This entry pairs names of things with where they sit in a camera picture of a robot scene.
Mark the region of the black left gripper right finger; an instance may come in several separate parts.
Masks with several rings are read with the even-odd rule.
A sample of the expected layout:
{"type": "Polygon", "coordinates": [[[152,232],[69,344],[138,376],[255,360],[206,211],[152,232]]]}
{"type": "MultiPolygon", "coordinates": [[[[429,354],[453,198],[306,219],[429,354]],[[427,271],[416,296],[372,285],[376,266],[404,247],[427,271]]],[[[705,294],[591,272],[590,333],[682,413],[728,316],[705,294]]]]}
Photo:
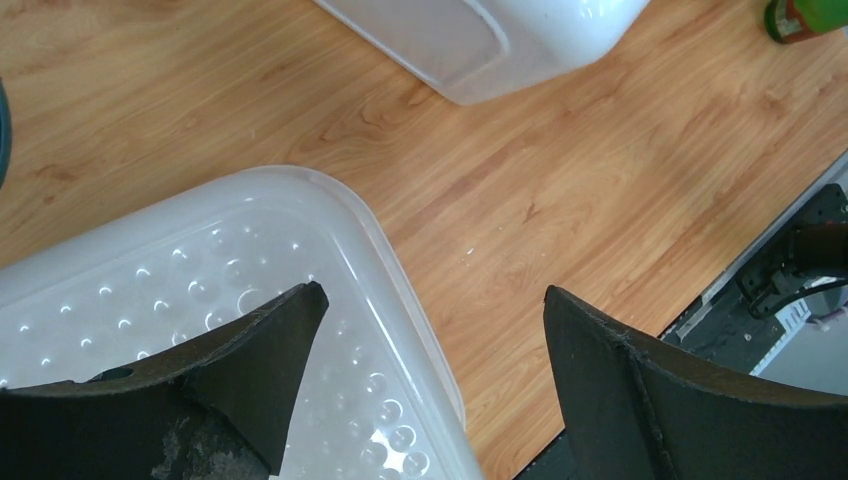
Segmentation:
{"type": "Polygon", "coordinates": [[[847,400],[740,373],[550,286],[543,323],[582,479],[843,479],[847,400]]]}

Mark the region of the translucent white perforated basket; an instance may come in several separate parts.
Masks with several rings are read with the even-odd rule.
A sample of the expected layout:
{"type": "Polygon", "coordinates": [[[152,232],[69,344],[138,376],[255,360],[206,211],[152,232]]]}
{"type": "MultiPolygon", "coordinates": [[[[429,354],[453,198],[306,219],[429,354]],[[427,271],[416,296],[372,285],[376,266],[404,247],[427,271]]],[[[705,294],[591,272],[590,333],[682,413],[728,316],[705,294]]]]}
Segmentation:
{"type": "Polygon", "coordinates": [[[377,219],[302,167],[222,177],[4,268],[1,384],[85,381],[312,281],[329,307],[280,477],[480,478],[459,388],[377,219]]]}

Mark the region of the aluminium frame rail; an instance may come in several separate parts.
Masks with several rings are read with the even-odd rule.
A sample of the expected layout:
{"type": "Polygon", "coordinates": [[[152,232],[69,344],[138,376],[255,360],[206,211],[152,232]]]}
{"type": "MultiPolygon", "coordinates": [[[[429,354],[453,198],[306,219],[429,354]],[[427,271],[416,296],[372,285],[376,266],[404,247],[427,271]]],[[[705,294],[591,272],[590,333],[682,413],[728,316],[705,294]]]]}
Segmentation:
{"type": "Polygon", "coordinates": [[[759,375],[805,327],[827,331],[847,318],[847,278],[800,278],[789,235],[847,224],[847,156],[841,154],[660,336],[699,358],[759,375]]]}

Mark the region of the teal plastic bucket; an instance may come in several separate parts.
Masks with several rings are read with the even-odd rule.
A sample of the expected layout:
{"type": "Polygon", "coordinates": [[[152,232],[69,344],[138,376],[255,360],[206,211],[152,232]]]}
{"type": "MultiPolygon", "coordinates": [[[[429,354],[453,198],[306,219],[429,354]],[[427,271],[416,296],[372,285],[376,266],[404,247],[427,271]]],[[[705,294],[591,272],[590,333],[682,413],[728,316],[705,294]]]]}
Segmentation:
{"type": "Polygon", "coordinates": [[[7,91],[0,84],[0,186],[5,180],[11,164],[13,144],[12,116],[7,91]]]}

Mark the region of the white plastic tub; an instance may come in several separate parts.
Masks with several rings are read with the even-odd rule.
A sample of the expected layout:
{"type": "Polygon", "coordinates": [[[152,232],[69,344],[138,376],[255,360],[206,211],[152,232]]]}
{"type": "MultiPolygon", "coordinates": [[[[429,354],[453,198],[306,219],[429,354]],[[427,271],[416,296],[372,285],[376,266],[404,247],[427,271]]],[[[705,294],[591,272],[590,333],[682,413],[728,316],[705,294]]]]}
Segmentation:
{"type": "Polygon", "coordinates": [[[590,65],[648,0],[318,0],[448,100],[472,105],[590,65]]]}

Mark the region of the green glass bottle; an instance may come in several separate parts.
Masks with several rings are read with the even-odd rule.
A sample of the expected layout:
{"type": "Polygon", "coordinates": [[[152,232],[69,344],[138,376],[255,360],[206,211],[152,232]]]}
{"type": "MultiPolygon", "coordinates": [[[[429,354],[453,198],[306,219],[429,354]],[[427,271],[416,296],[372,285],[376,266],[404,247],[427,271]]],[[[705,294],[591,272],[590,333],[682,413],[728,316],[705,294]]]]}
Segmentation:
{"type": "Polygon", "coordinates": [[[772,0],[763,21],[775,42],[798,43],[846,28],[847,0],[772,0]]]}

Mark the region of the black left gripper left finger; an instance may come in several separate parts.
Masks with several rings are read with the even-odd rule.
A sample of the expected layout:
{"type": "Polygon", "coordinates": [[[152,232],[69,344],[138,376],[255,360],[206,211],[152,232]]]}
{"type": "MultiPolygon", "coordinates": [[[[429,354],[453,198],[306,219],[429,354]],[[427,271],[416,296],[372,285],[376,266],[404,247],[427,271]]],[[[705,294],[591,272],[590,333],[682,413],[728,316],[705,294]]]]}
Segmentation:
{"type": "Polygon", "coordinates": [[[87,381],[3,390],[2,477],[278,474],[328,306],[320,284],[299,284],[223,326],[87,381]]]}

